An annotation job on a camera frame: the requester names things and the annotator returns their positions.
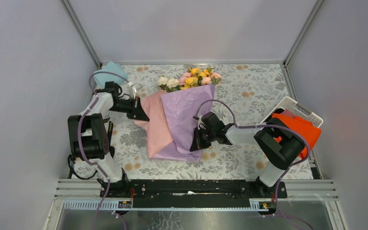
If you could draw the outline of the pink purple wrapping paper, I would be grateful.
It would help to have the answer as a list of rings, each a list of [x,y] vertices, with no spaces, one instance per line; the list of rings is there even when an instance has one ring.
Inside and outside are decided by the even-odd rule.
[[[194,115],[205,115],[212,107],[215,86],[198,86],[186,90],[160,90],[142,100],[149,121],[135,121],[147,134],[147,155],[150,159],[199,161],[202,151],[190,151]]]

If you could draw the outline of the yellow fake flower stem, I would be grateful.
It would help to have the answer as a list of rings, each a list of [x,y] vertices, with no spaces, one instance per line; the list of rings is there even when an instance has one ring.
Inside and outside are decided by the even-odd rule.
[[[213,69],[210,67],[206,69],[189,68],[187,72],[179,78],[179,85],[181,90],[185,90],[210,84],[216,85],[220,80],[220,75],[214,73]]]

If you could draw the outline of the white fake flower stem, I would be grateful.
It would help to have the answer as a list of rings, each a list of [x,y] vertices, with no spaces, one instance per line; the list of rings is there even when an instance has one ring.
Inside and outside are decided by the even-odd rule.
[[[166,92],[175,92],[180,90],[180,82],[178,79],[167,78],[165,76],[160,76],[157,80],[157,85]]]

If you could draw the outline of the black ribbon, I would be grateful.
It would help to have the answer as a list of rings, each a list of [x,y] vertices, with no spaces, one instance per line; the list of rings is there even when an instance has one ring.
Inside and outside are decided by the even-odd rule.
[[[105,130],[107,131],[108,140],[109,142],[111,142],[114,124],[109,117],[107,117],[104,120],[104,124]],[[68,175],[69,179],[78,178],[81,180],[89,180],[100,177],[98,175],[98,170],[96,169],[95,166],[91,166],[86,162],[84,162],[83,160],[81,160],[80,158],[75,157],[73,155],[68,156],[68,167],[69,167],[69,175]]]

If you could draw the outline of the pink fake flower stem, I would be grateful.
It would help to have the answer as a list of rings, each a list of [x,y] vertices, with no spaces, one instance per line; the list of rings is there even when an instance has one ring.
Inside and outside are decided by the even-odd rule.
[[[204,72],[200,74],[192,74],[190,72],[184,73],[179,78],[181,88],[193,88],[204,85],[216,85],[222,82],[222,76],[218,73],[210,73],[206,75]]]

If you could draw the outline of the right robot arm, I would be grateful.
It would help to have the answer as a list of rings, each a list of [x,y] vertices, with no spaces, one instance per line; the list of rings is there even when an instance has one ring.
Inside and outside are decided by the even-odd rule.
[[[207,149],[216,141],[223,145],[257,144],[268,158],[269,163],[258,177],[256,191],[259,196],[268,197],[275,190],[275,184],[289,170],[294,160],[309,144],[297,131],[290,129],[280,118],[272,117],[267,123],[253,126],[224,124],[213,112],[197,118],[190,151]]]

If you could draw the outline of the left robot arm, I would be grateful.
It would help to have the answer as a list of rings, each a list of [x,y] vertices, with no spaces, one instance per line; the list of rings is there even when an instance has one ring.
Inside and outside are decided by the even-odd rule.
[[[118,197],[129,192],[129,183],[124,170],[117,166],[111,155],[109,134],[110,123],[105,121],[108,112],[121,112],[127,118],[149,121],[140,98],[137,84],[128,83],[129,93],[125,94],[120,85],[113,81],[105,83],[103,89],[95,90],[88,106],[78,115],[68,118],[71,154],[95,166],[105,185]]]

